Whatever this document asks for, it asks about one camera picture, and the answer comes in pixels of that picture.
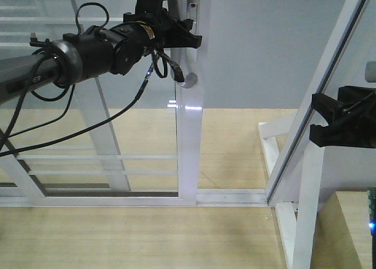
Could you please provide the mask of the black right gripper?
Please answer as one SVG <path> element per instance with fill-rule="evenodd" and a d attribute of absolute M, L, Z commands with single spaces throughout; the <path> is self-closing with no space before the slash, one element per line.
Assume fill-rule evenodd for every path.
<path fill-rule="evenodd" d="M 310 126 L 309 140 L 316 146 L 375 147 L 374 88 L 343 86 L 337 100 L 315 93 L 311 108 L 328 124 Z"/>

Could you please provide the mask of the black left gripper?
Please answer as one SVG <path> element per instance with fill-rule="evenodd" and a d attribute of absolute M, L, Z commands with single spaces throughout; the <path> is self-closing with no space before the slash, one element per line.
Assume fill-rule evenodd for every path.
<path fill-rule="evenodd" d="M 179 20 L 168 13 L 162 13 L 158 18 L 151 14 L 123 14 L 123 23 L 139 21 L 142 26 L 148 26 L 153 37 L 160 40 L 164 48 L 193 48 L 198 49 L 202 44 L 202 36 L 194 35 L 194 20 Z"/>

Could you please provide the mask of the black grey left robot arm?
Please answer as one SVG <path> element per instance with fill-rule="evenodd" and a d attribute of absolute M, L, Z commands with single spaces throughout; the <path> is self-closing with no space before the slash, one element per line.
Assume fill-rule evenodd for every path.
<path fill-rule="evenodd" d="M 180 21 L 166 9 L 159 16 L 130 14 L 110 29 L 91 26 L 83 34 L 57 41 L 31 39 L 34 55 L 1 60 L 1 103 L 49 83 L 61 89 L 104 73 L 127 74 L 141 57 L 164 57 L 165 48 L 194 48 L 202 37 L 190 33 L 191 19 Z"/>

